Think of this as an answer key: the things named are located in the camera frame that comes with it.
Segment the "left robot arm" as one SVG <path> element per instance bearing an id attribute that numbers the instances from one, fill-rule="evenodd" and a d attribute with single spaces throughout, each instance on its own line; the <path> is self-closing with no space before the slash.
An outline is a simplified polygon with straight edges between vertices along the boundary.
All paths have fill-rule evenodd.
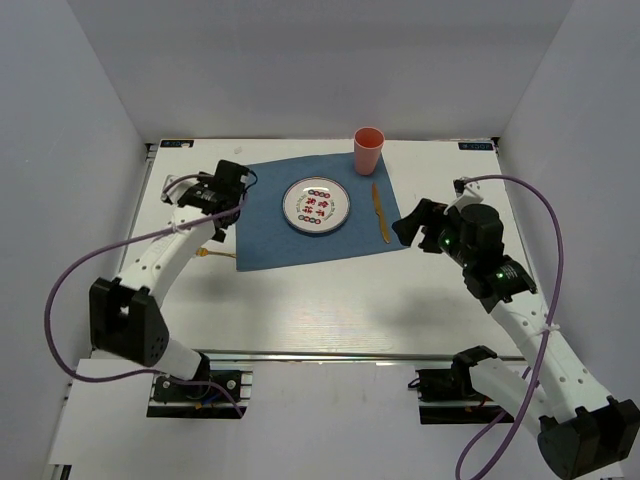
<path id="1" fill-rule="evenodd" d="M 251 169 L 228 160 L 219 161 L 213 174 L 166 179 L 161 201 L 173 207 L 168 229 L 154 234 L 114 279 L 98 279 L 90 288 L 94 348 L 177 378 L 188 398 L 209 392 L 212 377 L 203 355 L 171 338 L 161 306 L 196 251 L 209 240 L 225 240 L 256 181 Z"/>

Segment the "pink plastic cup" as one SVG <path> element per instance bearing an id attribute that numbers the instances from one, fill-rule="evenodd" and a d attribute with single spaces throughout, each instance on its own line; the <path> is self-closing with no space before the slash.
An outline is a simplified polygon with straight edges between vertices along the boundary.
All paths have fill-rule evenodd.
<path id="1" fill-rule="evenodd" d="M 354 168 L 363 176 L 371 175 L 379 161 L 384 134 L 373 127 L 363 127 L 354 134 Z"/>

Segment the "gold knife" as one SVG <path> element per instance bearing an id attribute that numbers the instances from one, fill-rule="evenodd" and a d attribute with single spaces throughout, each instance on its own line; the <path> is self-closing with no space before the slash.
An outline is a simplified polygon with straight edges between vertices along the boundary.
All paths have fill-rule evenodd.
<path id="1" fill-rule="evenodd" d="M 379 190 L 376 183 L 372 184 L 372 200 L 374 204 L 374 210 L 378 218 L 379 228 L 380 228 L 382 238 L 386 244 L 390 244 L 391 235 L 385 219 L 384 211 L 381 204 L 381 198 L 380 198 Z"/>

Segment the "white plate red characters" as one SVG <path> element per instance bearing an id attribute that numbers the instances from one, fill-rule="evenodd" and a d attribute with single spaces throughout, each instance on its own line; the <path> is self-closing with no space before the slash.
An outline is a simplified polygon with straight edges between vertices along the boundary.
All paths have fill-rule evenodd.
<path id="1" fill-rule="evenodd" d="M 323 235 L 339 229 L 351 212 L 346 189 L 337 181 L 308 177 L 291 184 L 284 193 L 282 210 L 287 223 L 309 235 Z"/>

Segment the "blue cloth placemat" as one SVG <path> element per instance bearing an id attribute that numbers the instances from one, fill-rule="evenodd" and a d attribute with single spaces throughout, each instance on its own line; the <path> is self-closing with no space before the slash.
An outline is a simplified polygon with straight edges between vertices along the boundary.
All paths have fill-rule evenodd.
<path id="1" fill-rule="evenodd" d="M 362 176 L 352 153 L 253 164 L 257 185 L 236 224 L 236 269 L 276 269 L 401 250 L 385 240 L 376 214 L 377 191 L 385 222 L 400 218 L 387 166 L 380 159 Z"/>

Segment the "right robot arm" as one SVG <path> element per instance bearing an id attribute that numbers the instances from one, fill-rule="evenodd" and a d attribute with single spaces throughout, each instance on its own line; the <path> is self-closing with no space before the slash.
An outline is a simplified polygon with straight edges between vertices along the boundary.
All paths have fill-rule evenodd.
<path id="1" fill-rule="evenodd" d="M 512 372 L 486 346 L 456 354 L 448 371 L 419 373 L 425 401 L 487 397 L 516 417 L 524 402 L 525 428 L 561 479 L 575 479 L 626 459 L 639 431 L 639 409 L 618 401 L 586 369 L 547 313 L 534 280 L 504 252 L 498 212 L 480 203 L 448 207 L 423 199 L 393 223 L 400 243 L 445 254 L 462 269 L 468 291 L 514 342 L 531 369 Z"/>

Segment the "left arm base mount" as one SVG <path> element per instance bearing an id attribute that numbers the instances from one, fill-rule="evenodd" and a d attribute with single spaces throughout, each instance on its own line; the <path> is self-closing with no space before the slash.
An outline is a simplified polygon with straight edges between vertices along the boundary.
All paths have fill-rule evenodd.
<path id="1" fill-rule="evenodd" d="M 218 384 L 244 413 L 248 407 L 253 371 L 246 364 L 213 363 L 209 382 Z M 156 376 L 150 389 L 146 416 L 163 419 L 239 420 L 236 408 L 219 389 L 177 384 Z"/>

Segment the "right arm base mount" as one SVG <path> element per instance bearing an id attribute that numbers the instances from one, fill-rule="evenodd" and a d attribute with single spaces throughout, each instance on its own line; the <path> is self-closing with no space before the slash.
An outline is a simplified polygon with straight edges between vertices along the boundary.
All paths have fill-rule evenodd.
<path id="1" fill-rule="evenodd" d="M 422 425 L 512 423 L 511 415 L 473 390 L 464 392 L 449 369 L 421 369 L 407 385 L 418 397 Z"/>

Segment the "gold fork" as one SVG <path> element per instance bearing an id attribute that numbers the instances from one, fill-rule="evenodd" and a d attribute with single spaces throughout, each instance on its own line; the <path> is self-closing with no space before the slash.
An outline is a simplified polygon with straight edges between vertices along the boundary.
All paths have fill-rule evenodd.
<path id="1" fill-rule="evenodd" d="M 236 254 L 235 253 L 212 251 L 212 250 L 209 250 L 209 249 L 206 249 L 206 248 L 199 248 L 196 251 L 196 255 L 199 256 L 199 257 L 220 256 L 220 257 L 226 257 L 226 258 L 232 258 L 232 259 L 236 258 Z"/>

